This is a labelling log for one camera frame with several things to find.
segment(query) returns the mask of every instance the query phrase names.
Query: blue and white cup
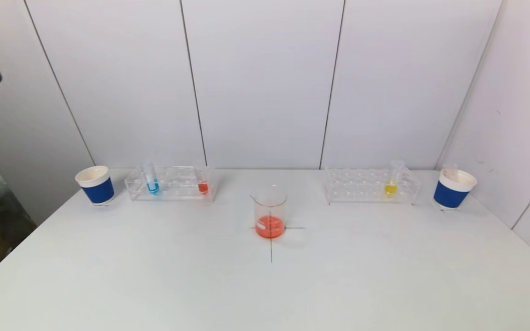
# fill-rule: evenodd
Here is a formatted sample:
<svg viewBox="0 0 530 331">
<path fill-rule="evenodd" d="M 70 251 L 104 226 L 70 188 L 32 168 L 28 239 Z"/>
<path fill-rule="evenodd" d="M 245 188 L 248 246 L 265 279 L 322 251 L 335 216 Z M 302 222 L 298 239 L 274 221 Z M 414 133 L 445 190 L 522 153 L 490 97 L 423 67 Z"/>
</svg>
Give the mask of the blue and white cup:
<svg viewBox="0 0 530 331">
<path fill-rule="evenodd" d="M 443 169 L 433 198 L 440 209 L 456 209 L 477 183 L 478 180 L 465 171 Z"/>
<path fill-rule="evenodd" d="M 114 198 L 114 187 L 109 177 L 109 168 L 98 165 L 81 170 L 75 180 L 94 205 L 103 205 Z"/>
</svg>

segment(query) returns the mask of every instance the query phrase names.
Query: test tube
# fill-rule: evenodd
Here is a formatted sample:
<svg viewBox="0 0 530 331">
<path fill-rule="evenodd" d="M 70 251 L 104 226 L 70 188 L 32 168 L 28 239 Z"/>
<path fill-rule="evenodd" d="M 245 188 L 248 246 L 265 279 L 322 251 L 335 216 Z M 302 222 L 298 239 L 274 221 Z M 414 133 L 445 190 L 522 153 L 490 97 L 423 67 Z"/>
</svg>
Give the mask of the test tube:
<svg viewBox="0 0 530 331">
<path fill-rule="evenodd" d="M 193 170 L 196 173 L 197 188 L 203 195 L 208 194 L 208 177 L 206 174 L 206 163 L 202 161 L 196 161 L 193 164 Z"/>
<path fill-rule="evenodd" d="M 159 195 L 161 192 L 158 186 L 158 179 L 156 178 L 156 173 L 154 170 L 154 164 L 152 162 L 143 163 L 143 174 L 147 181 L 147 187 L 149 192 L 153 195 Z"/>
<path fill-rule="evenodd" d="M 385 193 L 388 197 L 393 197 L 398 191 L 398 182 L 400 182 L 403 170 L 404 161 L 392 161 L 392 171 L 390 173 L 390 178 L 384 187 Z"/>
</svg>

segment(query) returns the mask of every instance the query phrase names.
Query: orange liquid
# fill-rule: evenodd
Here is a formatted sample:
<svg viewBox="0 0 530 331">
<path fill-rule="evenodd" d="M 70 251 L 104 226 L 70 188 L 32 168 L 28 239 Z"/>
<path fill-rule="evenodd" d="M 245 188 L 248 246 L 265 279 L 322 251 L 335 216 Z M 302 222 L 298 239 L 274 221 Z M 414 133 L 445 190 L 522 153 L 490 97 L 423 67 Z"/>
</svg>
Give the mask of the orange liquid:
<svg viewBox="0 0 530 331">
<path fill-rule="evenodd" d="M 197 188 L 200 189 L 200 193 L 202 193 L 203 195 L 208 194 L 208 183 L 207 182 L 201 182 L 200 184 L 197 185 Z"/>
<path fill-rule="evenodd" d="M 263 216 L 255 224 L 257 234 L 264 238 L 276 238 L 285 230 L 283 220 L 275 216 Z"/>
</svg>

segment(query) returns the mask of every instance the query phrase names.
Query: blue liquid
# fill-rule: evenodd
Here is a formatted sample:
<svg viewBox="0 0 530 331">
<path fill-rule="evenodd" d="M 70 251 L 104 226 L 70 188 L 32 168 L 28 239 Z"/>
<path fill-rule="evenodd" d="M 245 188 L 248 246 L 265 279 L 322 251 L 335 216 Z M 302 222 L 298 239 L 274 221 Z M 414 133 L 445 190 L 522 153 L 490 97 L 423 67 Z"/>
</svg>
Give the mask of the blue liquid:
<svg viewBox="0 0 530 331">
<path fill-rule="evenodd" d="M 149 192 L 154 195 L 158 195 L 158 181 L 155 179 L 154 183 L 147 183 L 147 187 L 149 188 Z"/>
</svg>

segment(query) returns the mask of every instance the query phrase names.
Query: yellow liquid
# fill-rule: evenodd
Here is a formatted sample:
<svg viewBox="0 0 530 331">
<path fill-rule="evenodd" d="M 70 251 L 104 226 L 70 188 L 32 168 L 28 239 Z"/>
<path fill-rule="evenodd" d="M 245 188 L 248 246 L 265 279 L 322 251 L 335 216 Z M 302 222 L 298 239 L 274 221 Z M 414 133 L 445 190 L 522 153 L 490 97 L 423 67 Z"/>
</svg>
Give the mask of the yellow liquid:
<svg viewBox="0 0 530 331">
<path fill-rule="evenodd" d="M 386 195 L 388 197 L 392 197 L 394 196 L 394 194 L 396 193 L 396 191 L 398 191 L 398 184 L 392 182 L 392 181 L 389 181 L 386 183 L 386 186 L 383 188 L 383 190 L 386 192 Z"/>
</svg>

